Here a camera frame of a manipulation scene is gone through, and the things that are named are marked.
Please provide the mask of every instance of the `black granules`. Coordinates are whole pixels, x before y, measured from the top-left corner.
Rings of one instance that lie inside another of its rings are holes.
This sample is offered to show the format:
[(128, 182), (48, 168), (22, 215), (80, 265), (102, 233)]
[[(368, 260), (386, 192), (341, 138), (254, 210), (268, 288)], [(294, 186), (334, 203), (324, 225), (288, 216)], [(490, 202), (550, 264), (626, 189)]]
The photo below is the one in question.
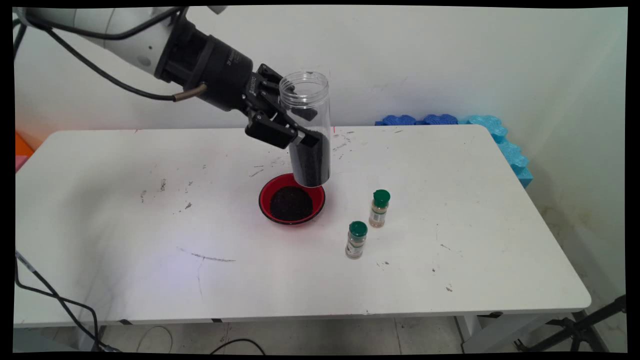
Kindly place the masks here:
[(320, 137), (313, 147), (299, 143), (290, 145), (291, 167), (298, 184), (315, 188), (329, 180), (329, 160), (331, 158), (329, 138), (319, 131), (309, 131)]
[(311, 196), (305, 190), (295, 186), (285, 186), (276, 191), (271, 198), (271, 214), (278, 220), (302, 220), (313, 212)]

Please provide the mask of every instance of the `clear plastic jar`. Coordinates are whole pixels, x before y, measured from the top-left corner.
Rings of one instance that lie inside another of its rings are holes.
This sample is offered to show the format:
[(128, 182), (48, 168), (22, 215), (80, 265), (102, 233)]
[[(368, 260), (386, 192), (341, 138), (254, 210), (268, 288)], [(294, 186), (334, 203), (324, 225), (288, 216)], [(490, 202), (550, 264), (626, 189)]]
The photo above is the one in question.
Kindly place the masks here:
[(349, 224), (347, 233), (347, 247), (345, 254), (351, 259), (359, 259), (364, 249), (364, 241), (367, 239), (367, 224), (362, 221), (354, 221)]
[(313, 147), (289, 145), (296, 182), (307, 188), (321, 186), (330, 175), (329, 81), (319, 72), (301, 71), (280, 80), (280, 105), (298, 125), (320, 137)]

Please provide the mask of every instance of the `blue foam block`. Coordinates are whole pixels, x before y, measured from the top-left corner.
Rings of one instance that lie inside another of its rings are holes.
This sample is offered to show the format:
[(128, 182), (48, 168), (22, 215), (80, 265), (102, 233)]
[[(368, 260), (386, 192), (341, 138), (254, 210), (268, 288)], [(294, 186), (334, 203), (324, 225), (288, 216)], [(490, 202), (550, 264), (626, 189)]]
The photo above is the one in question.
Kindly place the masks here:
[(502, 126), (502, 121), (500, 121), (500, 119), (498, 119), (497, 117), (491, 115), (471, 115), (469, 117), (465, 117), (462, 121), (460, 121), (460, 124), (477, 124), (486, 127), (496, 143), (503, 142), (508, 132), (507, 128)]
[(504, 140), (498, 144), (498, 148), (502, 151), (502, 155), (507, 159), (507, 162), (513, 169), (516, 175), (519, 175), (523, 170), (527, 168), (529, 159), (526, 156), (520, 154), (520, 147), (510, 143), (509, 140)]
[(409, 115), (400, 117), (388, 115), (382, 121), (376, 121), (376, 126), (398, 126), (398, 125), (415, 125), (415, 118)]
[(424, 125), (457, 125), (458, 119), (449, 114), (442, 114), (440, 116), (429, 114), (422, 119), (422, 122)]
[(522, 184), (522, 186), (524, 188), (527, 188), (527, 186), (531, 183), (531, 181), (533, 180), (533, 175), (531, 175), (531, 173), (529, 172), (528, 168), (524, 168), (519, 174), (518, 174), (518, 180), (520, 180), (520, 184)]

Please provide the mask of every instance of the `white wall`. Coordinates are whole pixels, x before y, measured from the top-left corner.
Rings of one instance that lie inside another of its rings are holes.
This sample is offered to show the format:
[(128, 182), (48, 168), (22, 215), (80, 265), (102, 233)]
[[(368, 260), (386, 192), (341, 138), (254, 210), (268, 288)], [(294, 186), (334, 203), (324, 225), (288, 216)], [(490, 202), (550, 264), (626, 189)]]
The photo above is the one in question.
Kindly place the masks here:
[[(332, 122), (385, 115), (492, 114), (531, 159), (529, 194), (589, 287), (592, 307), (624, 289), (623, 144), (626, 8), (196, 6), (188, 18), (281, 74), (330, 78)], [(75, 35), (98, 66), (159, 94), (179, 91)], [(244, 127), (192, 99), (136, 97), (30, 29), (15, 69), (15, 126), (33, 147), (60, 129)], [(619, 350), (626, 322), (598, 330)]]
[[(589, 313), (627, 292), (624, 15), (598, 63), (550, 114), (554, 125), (529, 166), (527, 192), (589, 290)], [(596, 329), (611, 350), (627, 351), (626, 315)]]
[[(548, 108), (618, 27), (616, 9), (430, 6), (230, 6), (189, 19), (281, 74), (318, 69), (331, 81), (332, 122), (371, 125), (388, 114), (491, 113), (529, 149)], [(98, 66), (151, 92), (169, 85), (75, 35), (62, 36)], [(15, 64), (16, 128), (32, 146), (59, 129), (244, 127), (246, 119), (193, 99), (136, 97), (103, 80), (30, 29)]]

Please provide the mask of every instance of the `floor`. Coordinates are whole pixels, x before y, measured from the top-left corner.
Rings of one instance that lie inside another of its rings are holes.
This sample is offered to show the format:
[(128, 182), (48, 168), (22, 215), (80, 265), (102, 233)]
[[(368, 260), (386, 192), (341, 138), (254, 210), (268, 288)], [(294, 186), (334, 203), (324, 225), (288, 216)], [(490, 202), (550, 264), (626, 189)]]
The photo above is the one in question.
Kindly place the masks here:
[[(483, 326), (493, 319), (481, 318)], [(521, 338), (526, 345), (557, 332), (543, 325)], [(75, 345), (74, 327), (32, 329), (46, 338)], [(249, 338), (269, 355), (388, 355), (458, 354), (460, 333), (453, 317), (371, 318), (349, 320), (284, 320), (269, 322), (189, 323), (167, 325), (117, 325), (104, 331), (104, 343), (125, 352), (208, 354), (226, 341)], [(550, 351), (568, 351), (566, 340)], [(580, 351), (591, 351), (583, 343)], [(516, 352), (508, 344), (499, 352)], [(217, 354), (260, 354), (251, 344), (239, 342)]]

